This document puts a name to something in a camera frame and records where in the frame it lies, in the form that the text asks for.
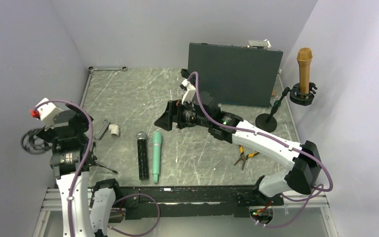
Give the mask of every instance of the microphone grille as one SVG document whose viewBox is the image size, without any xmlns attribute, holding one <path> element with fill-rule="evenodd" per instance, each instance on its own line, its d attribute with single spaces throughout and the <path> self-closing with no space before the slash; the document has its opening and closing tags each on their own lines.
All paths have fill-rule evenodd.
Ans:
<svg viewBox="0 0 379 237">
<path fill-rule="evenodd" d="M 313 56 L 311 55 L 311 48 L 301 48 L 297 54 L 297 60 L 310 60 Z"/>
</svg>

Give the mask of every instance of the black box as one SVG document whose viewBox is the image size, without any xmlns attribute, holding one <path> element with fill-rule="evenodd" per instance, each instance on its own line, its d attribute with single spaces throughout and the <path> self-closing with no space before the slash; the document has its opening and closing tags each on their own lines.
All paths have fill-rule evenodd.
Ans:
<svg viewBox="0 0 379 237">
<path fill-rule="evenodd" d="M 190 43 L 188 71 L 219 103 L 268 107 L 282 51 Z"/>
</svg>

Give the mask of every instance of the microphone stand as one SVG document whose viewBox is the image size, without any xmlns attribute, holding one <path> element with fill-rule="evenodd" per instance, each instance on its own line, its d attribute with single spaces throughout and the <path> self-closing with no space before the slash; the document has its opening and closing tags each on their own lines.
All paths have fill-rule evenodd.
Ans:
<svg viewBox="0 0 379 237">
<path fill-rule="evenodd" d="M 256 127 L 266 131 L 266 132 L 273 132 L 277 128 L 277 120 L 273 117 L 273 115 L 278 111 L 278 108 L 281 106 L 281 102 L 284 99 L 285 96 L 288 95 L 288 92 L 290 92 L 290 100 L 298 105 L 307 106 L 310 105 L 311 102 L 314 99 L 314 95 L 316 94 L 317 90 L 316 84 L 310 82 L 309 83 L 309 93 L 301 93 L 300 92 L 300 83 L 297 83 L 293 86 L 293 89 L 290 89 L 289 87 L 286 87 L 282 93 L 281 98 L 274 102 L 274 105 L 271 108 L 271 113 L 269 114 L 260 114 L 255 119 L 255 125 Z"/>
</svg>

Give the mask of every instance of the gray wall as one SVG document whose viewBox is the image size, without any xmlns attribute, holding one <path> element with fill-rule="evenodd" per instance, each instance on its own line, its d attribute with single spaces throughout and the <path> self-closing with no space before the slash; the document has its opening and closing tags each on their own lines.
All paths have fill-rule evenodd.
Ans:
<svg viewBox="0 0 379 237">
<path fill-rule="evenodd" d="M 33 234 L 50 154 L 31 156 L 19 140 L 40 126 L 29 109 L 44 96 L 80 101 L 85 67 L 50 0 L 0 0 L 0 237 Z"/>
<path fill-rule="evenodd" d="M 312 105 L 291 108 L 301 140 L 318 145 L 334 179 L 337 229 L 379 236 L 379 1 L 320 0 L 283 67 L 285 86 L 298 82 L 301 47 L 312 49 L 319 89 Z"/>
<path fill-rule="evenodd" d="M 87 66 L 187 67 L 190 42 L 288 54 L 317 0 L 52 0 Z"/>
</svg>

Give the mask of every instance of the cable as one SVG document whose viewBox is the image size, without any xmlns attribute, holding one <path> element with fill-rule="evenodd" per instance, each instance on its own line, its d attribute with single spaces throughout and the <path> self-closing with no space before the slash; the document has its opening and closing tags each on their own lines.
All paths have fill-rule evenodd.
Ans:
<svg viewBox="0 0 379 237">
<path fill-rule="evenodd" d="M 123 207 L 124 202 L 125 202 L 125 199 L 121 202 L 121 205 L 120 205 L 120 207 L 119 207 L 120 210 L 121 210 L 121 208 Z"/>
<path fill-rule="evenodd" d="M 249 210 L 249 214 L 251 216 L 251 219 L 255 222 L 255 225 L 257 225 L 258 222 L 262 221 L 262 219 L 259 220 L 261 217 L 264 217 L 264 216 L 269 216 L 270 217 L 270 219 L 268 220 L 268 222 L 263 223 L 264 225 L 268 225 L 275 218 L 274 208 L 272 208 L 272 207 L 271 207 L 271 210 L 268 210 L 269 211 L 269 215 L 267 215 L 267 213 L 264 213 L 264 212 L 253 212 L 253 213 L 251 213 L 251 209 L 249 209 L 249 207 L 247 207 L 247 208 Z"/>
<path fill-rule="evenodd" d="M 317 197 L 317 196 L 319 196 L 319 194 L 322 192 L 322 191 L 318 191 L 316 194 L 314 194 L 313 195 L 313 192 L 311 192 L 311 195 L 309 196 L 309 197 L 306 197 L 306 198 L 302 198 L 302 199 L 292 199 L 292 198 L 290 198 L 290 197 L 287 197 L 287 196 L 285 196 L 284 194 L 281 194 L 285 199 L 287 199 L 287 200 L 290 200 L 290 201 L 293 201 L 293 202 L 301 202 L 301 201 L 307 201 L 307 200 L 310 200 L 310 199 L 312 199 L 312 198 L 315 198 L 315 197 Z"/>
<path fill-rule="evenodd" d="M 269 226 L 269 225 L 267 225 L 267 224 L 262 224 L 261 222 L 258 222 L 257 224 L 259 224 L 259 225 L 261 225 L 261 226 L 263 226 L 263 227 L 267 227 L 267 228 L 282 228 L 282 227 L 286 227 L 286 226 L 290 225 L 290 224 L 293 223 L 295 220 L 297 220 L 297 218 L 303 213 L 303 211 L 304 211 L 304 209 L 305 209 L 305 207 L 306 207 L 308 201 L 310 201 L 310 199 L 311 199 L 312 194 L 310 194 L 309 199 L 306 198 L 306 200 L 305 200 L 305 202 L 304 202 L 304 205 L 300 208 L 300 210 L 297 212 L 297 214 L 296 214 L 296 215 L 295 215 L 290 221 L 288 221 L 287 223 L 284 223 L 284 224 L 281 224 L 281 225 L 274 225 L 274 226 Z"/>
<path fill-rule="evenodd" d="M 160 208 L 159 208 L 159 204 L 157 204 L 157 202 L 152 197 L 150 197 L 147 194 L 131 194 L 131 195 L 128 195 L 128 196 L 125 196 L 125 197 L 122 197 L 122 198 L 118 199 L 117 201 L 115 201 L 113 203 L 113 205 L 116 204 L 116 203 L 118 203 L 118 202 L 120 202 L 120 201 L 126 200 L 127 198 L 131 198 L 131 197 L 134 197 L 134 196 L 144 196 L 144 197 L 147 197 L 150 200 L 152 200 L 153 203 L 155 204 L 155 206 L 157 208 L 157 218 L 156 218 L 156 221 L 153 224 L 153 226 L 148 231 L 146 231 L 146 232 L 144 232 L 142 234 L 137 234 L 137 235 L 124 233 L 124 232 L 122 232 L 122 231 L 120 231 L 120 230 L 118 230 L 118 229 L 116 229 L 116 228 L 114 228 L 112 226 L 109 226 L 109 225 L 107 227 L 110 228 L 111 230 L 113 230 L 113 231 L 115 231 L 117 233 L 120 233 L 122 235 L 125 235 L 125 236 L 132 236 L 132 237 L 145 236 L 145 235 L 149 234 L 157 226 L 157 224 L 159 223 L 159 220 L 160 220 Z"/>
<path fill-rule="evenodd" d="M 196 94 L 196 96 L 197 96 L 197 100 L 198 100 L 198 103 L 199 103 L 199 105 L 200 105 L 200 108 L 201 108 L 202 112 L 204 113 L 204 115 L 205 115 L 205 116 L 208 118 L 208 120 L 210 120 L 212 123 L 214 123 L 214 124 L 217 125 L 217 126 L 220 126 L 220 127 L 223 127 L 223 128 L 227 128 L 227 129 L 239 130 L 239 131 L 243 131 L 243 132 L 250 132 L 250 133 L 253 133 L 253 134 L 261 135 L 261 136 L 263 136 L 263 137 L 267 137 L 267 138 L 269 138 L 269 139 L 271 139 L 271 140 L 273 140 L 273 141 L 275 141 L 275 142 L 281 144 L 282 146 L 284 146 L 284 147 L 286 147 L 286 148 L 290 147 L 288 144 L 286 144 L 286 143 L 284 143 L 284 142 L 282 142 L 282 141 L 280 141 L 280 140 L 278 140 L 278 139 L 276 139 L 276 138 L 274 138 L 274 137 L 272 137 L 272 136 L 270 136 L 270 135 L 268 135 L 268 134 L 266 134 L 266 133 L 262 133 L 262 132 L 259 132 L 259 131 L 256 132 L 256 131 L 254 131 L 254 130 L 250 130 L 250 129 L 246 129 L 246 128 L 240 128 L 240 127 L 228 126 L 228 125 L 224 125 L 224 124 L 221 124 L 221 123 L 215 121 L 215 120 L 214 120 L 212 117 L 210 117 L 210 115 L 207 113 L 207 111 L 206 111 L 205 108 L 204 108 L 204 105 L 203 105 L 202 102 L 201 102 L 200 92 L 199 92 L 199 86 L 198 86 L 198 81 L 199 81 L 199 80 L 198 80 L 198 79 L 199 79 L 199 78 L 198 78 L 198 72 L 192 72 L 192 73 L 188 76 L 187 80 L 190 80 L 193 76 L 195 76 L 195 94 Z M 306 157 L 312 159 L 314 162 L 316 162 L 316 163 L 317 163 L 317 164 L 323 169 L 323 171 L 325 172 L 326 177 L 328 178 L 328 181 L 329 181 L 329 188 L 324 189 L 324 188 L 323 188 L 323 185 L 322 185 L 321 188 L 319 187 L 320 185 L 317 185 L 317 186 L 314 187 L 314 189 L 316 189 L 316 190 L 318 190 L 318 191 L 323 191 L 323 192 L 330 192 L 330 191 L 333 189 L 333 181 L 332 181 L 332 177 L 331 177 L 331 175 L 329 174 L 329 171 L 326 169 L 326 167 L 323 165 L 323 163 L 322 163 L 320 160 L 318 160 L 316 157 L 310 155 L 310 154 L 307 153 L 307 152 L 304 152 L 304 151 L 299 150 L 299 149 L 297 149 L 297 148 L 293 148 L 293 151 L 298 152 L 298 153 L 300 153 L 300 154 L 302 154 L 302 155 L 304 155 L 304 156 L 306 156 Z"/>
<path fill-rule="evenodd" d="M 73 180 L 72 180 L 71 188 L 69 189 L 69 199 L 68 199 L 69 231 L 70 231 L 71 237 L 74 237 L 75 236 L 75 229 L 74 229 L 73 214 L 72 214 L 72 212 L 73 212 L 73 210 L 72 210 L 73 191 L 75 190 L 75 185 L 76 185 L 77 177 L 79 176 L 80 170 L 82 170 L 82 167 L 86 162 L 86 158 L 88 157 L 88 154 L 91 150 L 92 141 L 93 141 L 92 134 L 94 134 L 94 127 L 92 125 L 92 119 L 89 116 L 89 114 L 83 108 L 81 108 L 79 105 L 77 105 L 73 102 L 67 101 L 67 100 L 48 100 L 48 101 L 42 102 L 42 103 L 36 105 L 36 107 L 34 108 L 34 111 L 37 111 L 37 109 L 40 106 L 46 105 L 48 103 L 64 103 L 64 104 L 68 104 L 68 105 L 71 105 L 71 106 L 77 108 L 79 111 L 81 111 L 85 115 L 86 119 L 88 120 L 89 134 L 91 134 L 91 136 L 89 136 L 89 141 L 88 141 L 88 144 L 86 146 L 85 153 L 83 154 L 82 160 L 80 161 L 79 166 L 76 169 L 75 175 L 74 175 Z"/>
<path fill-rule="evenodd" d="M 264 212 L 271 205 L 271 200 L 266 204 L 266 206 L 262 209 L 258 209 L 256 212 Z"/>
</svg>

